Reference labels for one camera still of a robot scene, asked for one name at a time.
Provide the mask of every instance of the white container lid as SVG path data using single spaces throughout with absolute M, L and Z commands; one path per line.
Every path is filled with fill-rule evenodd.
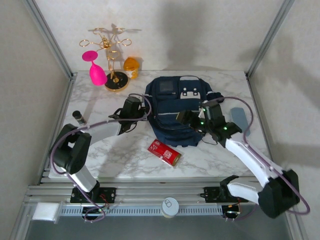
M 161 204 L 162 214 L 167 218 L 173 218 L 179 211 L 179 203 L 172 197 L 167 197 Z

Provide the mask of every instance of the backpack pocket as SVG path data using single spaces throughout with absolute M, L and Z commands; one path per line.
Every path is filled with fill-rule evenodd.
M 199 113 L 198 99 L 175 99 L 160 101 L 157 107 L 156 120 L 158 125 L 167 130 L 189 128 L 188 124 L 181 124 L 176 120 L 180 111 L 191 110 Z
M 179 98 L 178 81 L 172 78 L 160 78 L 155 83 L 155 97 L 158 100 Z

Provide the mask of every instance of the gold stand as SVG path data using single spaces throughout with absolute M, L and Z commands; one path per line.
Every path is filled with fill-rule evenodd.
M 126 38 L 121 41 L 116 41 L 116 36 L 122 34 L 124 32 L 124 28 L 115 27 L 112 29 L 112 36 L 110 39 L 107 39 L 106 36 L 104 36 L 102 33 L 108 33 L 108 31 L 105 28 L 97 27 L 92 32 L 95 35 L 99 35 L 101 37 L 101 42 L 93 42 L 89 41 L 87 39 L 84 39 L 79 42 L 79 45 L 81 47 L 86 47 L 90 44 L 98 45 L 100 48 L 96 51 L 100 51 L 101 49 L 105 50 L 106 58 L 108 60 L 108 69 L 110 73 L 107 75 L 108 81 L 105 84 L 106 89 L 112 92 L 119 92 L 123 89 L 125 89 L 129 84 L 128 76 L 120 71 L 115 71 L 115 60 L 120 56 L 119 51 L 117 50 L 111 50 L 112 46 L 115 46 L 116 44 L 122 44 L 123 46 L 130 46 L 132 44 L 131 39 Z

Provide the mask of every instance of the pink wine glass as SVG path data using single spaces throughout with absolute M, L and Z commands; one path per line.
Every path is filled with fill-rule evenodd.
M 92 66 L 90 67 L 90 78 L 94 85 L 101 86 L 107 83 L 107 76 L 102 67 L 94 63 L 98 57 L 98 53 L 96 51 L 86 51 L 82 55 L 82 59 L 86 62 L 91 62 Z

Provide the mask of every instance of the aluminum frame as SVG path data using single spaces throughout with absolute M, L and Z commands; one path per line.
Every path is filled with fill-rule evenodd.
M 65 98 L 62 102 L 60 114 L 56 120 L 56 128 L 52 133 L 51 141 L 49 147 L 53 144 L 55 138 L 57 137 L 59 130 L 64 121 L 64 116 L 68 108 L 69 99 L 72 93 L 73 85 L 76 79 L 76 75 L 72 73 L 61 49 L 59 48 L 49 26 L 47 25 L 39 7 L 35 0 L 22 0 L 36 25 L 39 27 L 41 33 L 43 34 L 47 44 L 52 50 L 54 56 L 61 65 L 65 75 L 70 79 L 70 84 L 67 88 Z M 264 41 L 255 56 L 251 66 L 249 67 L 246 76 L 248 81 L 251 79 L 252 75 L 258 68 L 261 60 L 263 59 L 265 53 L 267 52 L 272 40 L 274 39 L 277 31 L 279 30 L 282 22 L 284 21 L 286 15 L 288 14 L 294 0 L 284 0 L 278 14 L 276 15 Z M 264 128 L 264 124 L 260 118 L 259 106 L 255 100 L 255 94 L 252 91 L 251 85 L 249 84 L 249 89 L 253 98 L 254 105 L 256 107 L 259 121 L 262 127 L 262 132 L 266 140 L 267 148 L 270 155 L 272 156 L 272 151 L 270 149 L 268 136 Z M 35 203 L 37 202 L 69 202 L 69 197 L 71 194 L 71 189 L 73 185 L 67 179 L 50 179 L 48 178 L 49 161 L 46 157 L 43 161 L 43 175 L 39 181 L 40 185 L 29 186 L 26 195 L 23 199 L 22 207 L 20 209 L 19 215 L 17 217 L 15 226 L 10 236 L 10 240 L 22 240 L 28 231 L 29 223 L 31 221 L 32 213 L 35 209 Z M 142 178 L 132 182 L 129 179 L 124 178 L 99 178 L 99 182 L 102 187 L 116 187 L 117 198 L 116 205 L 122 206 L 145 206 L 146 203 L 151 205 L 158 205 L 164 199 L 164 196 L 170 195 L 179 200 L 182 206 L 192 206 L 197 204 L 201 205 L 216 205 L 215 203 L 205 203 L 204 199 L 199 196 L 203 192 L 203 187 L 214 187 L 218 186 L 220 181 L 224 177 L 199 177 L 199 178 Z M 256 181 L 255 177 L 247 177 L 249 181 Z M 79 206 L 79 204 L 67 203 L 69 206 Z M 296 215 L 286 214 L 288 225 L 292 234 L 293 240 L 302 240 L 305 238 L 305 230 L 303 224 L 301 224 L 301 218 Z
M 60 216 L 81 217 L 83 206 L 63 206 Z M 124 206 L 113 205 L 105 210 L 106 217 L 162 216 L 161 205 L 156 206 Z M 89 213 L 88 216 L 99 216 L 100 213 Z M 179 206 L 177 216 L 219 216 L 223 215 L 220 205 Z
M 35 0 L 22 0 L 25 7 L 29 11 L 32 16 L 36 26 L 39 28 L 44 40 L 52 51 L 55 59 L 58 61 L 60 67 L 62 68 L 64 74 L 68 77 L 68 79 L 72 79 L 73 72 L 62 53 L 53 33 L 51 32 L 44 16 L 42 15 L 37 3 Z
M 292 5 L 294 4 L 295 0 L 284 0 L 271 27 L 269 28 L 264 40 L 253 59 L 248 71 L 246 72 L 246 77 L 248 80 L 251 79 L 255 71 L 257 70 L 259 64 L 261 63 L 262 59 L 264 58 L 267 50 L 269 49 L 273 39 L 275 38 L 280 26 L 282 25 L 283 21 L 285 20 L 288 12 L 290 11 Z

